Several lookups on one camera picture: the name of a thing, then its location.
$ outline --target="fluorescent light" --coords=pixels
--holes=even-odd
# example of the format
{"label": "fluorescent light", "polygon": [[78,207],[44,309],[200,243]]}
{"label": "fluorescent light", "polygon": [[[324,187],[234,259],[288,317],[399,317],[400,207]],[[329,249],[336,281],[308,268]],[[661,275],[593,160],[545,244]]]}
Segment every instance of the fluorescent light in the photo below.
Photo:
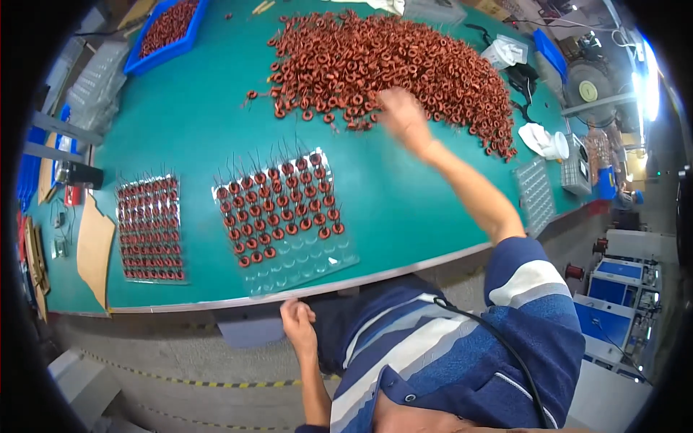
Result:
{"label": "fluorescent light", "polygon": [[644,42],[645,64],[647,65],[647,77],[645,77],[645,107],[647,118],[654,122],[659,111],[659,68],[654,51],[647,41]]}
{"label": "fluorescent light", "polygon": [[635,54],[638,56],[639,62],[645,61],[645,54],[642,52],[642,44],[639,42],[635,43]]}
{"label": "fluorescent light", "polygon": [[633,90],[635,91],[635,102],[638,106],[638,122],[640,124],[640,143],[645,143],[645,137],[642,135],[644,132],[644,110],[642,108],[642,103],[645,98],[645,89],[642,88],[642,81],[637,72],[631,73],[631,80],[633,81]]}

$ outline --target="blue striped shirt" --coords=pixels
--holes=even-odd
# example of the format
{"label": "blue striped shirt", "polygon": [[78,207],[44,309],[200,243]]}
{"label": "blue striped shirt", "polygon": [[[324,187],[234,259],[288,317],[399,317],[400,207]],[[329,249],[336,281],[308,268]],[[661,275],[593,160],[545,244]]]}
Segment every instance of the blue striped shirt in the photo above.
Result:
{"label": "blue striped shirt", "polygon": [[[496,246],[486,267],[482,317],[521,356],[545,414],[563,427],[585,341],[568,287],[531,238]],[[435,409],[486,427],[541,427],[517,361],[478,323],[397,287],[356,320],[329,431],[370,432],[378,391],[400,405]],[[301,426],[297,432],[326,432]]]}

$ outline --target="green workbench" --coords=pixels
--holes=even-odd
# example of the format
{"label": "green workbench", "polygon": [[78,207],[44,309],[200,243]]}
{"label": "green workbench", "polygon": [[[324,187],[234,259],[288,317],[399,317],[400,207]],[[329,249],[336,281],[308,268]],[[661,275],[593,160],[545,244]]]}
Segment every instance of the green workbench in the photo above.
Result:
{"label": "green workbench", "polygon": [[[374,11],[362,3],[278,1],[267,12],[252,16],[250,2],[212,1],[202,20],[193,50],[140,77],[130,77],[122,92],[120,112],[103,144],[96,148],[94,165],[105,171],[105,185],[94,191],[97,207],[115,216],[116,174],[133,179],[143,171],[158,173],[160,166],[175,167],[181,179],[181,237],[188,285],[129,283],[123,277],[116,237],[107,278],[111,312],[197,310],[248,305],[300,294],[339,290],[352,285],[431,267],[488,247],[479,230],[451,189],[432,169],[419,163],[387,136],[382,126],[369,132],[339,134],[316,118],[311,122],[274,117],[270,98],[257,98],[241,107],[248,90],[263,93],[269,65],[276,60],[266,45],[281,26],[280,15],[298,11],[339,11],[344,6],[365,16]],[[481,12],[466,8],[466,23],[519,37],[512,29]],[[232,12],[233,18],[225,19]],[[480,32],[462,25],[448,28],[482,51]],[[530,64],[534,56],[529,56]],[[523,97],[512,91],[514,100]],[[566,132],[560,104],[538,83],[531,116],[551,131]],[[517,135],[525,122],[515,111],[517,158],[506,164],[486,156],[466,129],[455,134],[444,123],[430,122],[433,133],[453,152],[486,175],[511,202],[519,204],[511,170],[534,155]],[[294,135],[313,149],[321,147],[335,172],[335,193],[343,202],[342,218],[360,257],[357,265],[323,276],[299,290],[251,299],[236,273],[236,259],[225,236],[217,205],[211,196],[213,175],[225,170],[232,153],[245,156],[256,149],[265,159],[270,146]],[[560,165],[547,163],[558,213],[571,211],[580,200],[560,185]],[[34,203],[29,212],[43,227],[46,253],[56,230],[49,221],[50,206]],[[101,313],[103,309],[77,274],[76,238],[82,206],[76,209],[74,245],[70,257],[47,258],[51,292],[50,311]]]}

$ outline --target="man's arm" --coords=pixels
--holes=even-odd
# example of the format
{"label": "man's arm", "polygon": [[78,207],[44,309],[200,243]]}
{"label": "man's arm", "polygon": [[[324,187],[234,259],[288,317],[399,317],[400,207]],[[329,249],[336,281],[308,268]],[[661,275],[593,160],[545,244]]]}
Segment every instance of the man's arm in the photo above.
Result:
{"label": "man's arm", "polygon": [[440,141],[434,141],[428,152],[429,164],[452,186],[459,200],[479,228],[486,232],[493,245],[513,236],[525,237],[525,229],[517,211],[486,177],[458,158]]}
{"label": "man's arm", "polygon": [[431,136],[414,96],[393,88],[381,92],[380,101],[385,108],[383,123],[389,132],[438,170],[493,245],[513,236],[525,237],[520,216],[503,193]]}
{"label": "man's arm", "polygon": [[317,363],[317,336],[313,329],[315,313],[310,307],[297,299],[289,299],[282,304],[279,312],[284,325],[286,337],[291,341],[301,367],[304,411],[306,424],[297,428],[297,432],[326,432],[330,427],[332,400],[325,389],[325,382],[320,375]]}
{"label": "man's arm", "polygon": [[306,413],[306,424],[329,427],[332,400],[327,394],[325,382],[320,375],[317,355],[312,360],[300,360],[299,363],[301,365],[301,381],[303,382],[301,397]]}

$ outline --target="blue bin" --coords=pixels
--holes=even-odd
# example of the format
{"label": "blue bin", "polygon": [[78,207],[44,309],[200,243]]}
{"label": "blue bin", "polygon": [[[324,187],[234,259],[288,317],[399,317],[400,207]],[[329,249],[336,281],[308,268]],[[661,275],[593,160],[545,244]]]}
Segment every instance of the blue bin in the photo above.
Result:
{"label": "blue bin", "polygon": [[[26,137],[27,141],[44,145],[46,141],[46,131],[32,126]],[[29,209],[31,197],[33,197],[39,186],[39,170],[41,168],[41,158],[23,154],[19,162],[19,172],[17,173],[17,200],[22,212]]]}
{"label": "blue bin", "polygon": [[616,196],[616,176],[613,167],[600,168],[597,176],[597,196],[602,200],[611,200]]}
{"label": "blue bin", "polygon": [[551,43],[548,36],[538,28],[534,31],[534,44],[536,45],[536,50],[542,53],[551,66],[561,74],[561,80],[566,82],[568,79],[566,73],[568,66],[565,63],[563,54]]}
{"label": "blue bin", "polygon": [[142,40],[144,39],[144,36],[147,34],[149,27],[152,26],[152,23],[154,22],[154,20],[156,20],[156,18],[159,17],[159,15],[166,12],[167,9],[178,3],[178,1],[179,0],[163,1],[154,8],[152,14],[149,16],[149,19],[144,24],[142,31],[139,33],[137,41],[134,43],[132,50],[130,51],[128,60],[125,63],[125,68],[123,69],[123,72],[125,74],[132,73],[136,76],[140,76],[146,71],[149,71],[151,68],[157,67],[160,64],[165,63],[181,54],[187,53],[193,48],[195,37],[198,34],[198,27],[200,27],[200,22],[202,21],[202,17],[204,16],[205,9],[207,9],[207,4],[209,0],[199,1],[198,8],[195,9],[195,14],[193,14],[193,18],[190,20],[190,24],[188,25],[188,32],[185,34],[185,36],[183,36],[176,42],[173,42],[172,44],[166,45],[165,47],[156,50],[154,53],[151,53],[144,59],[140,60],[139,58],[139,51],[142,47]]}

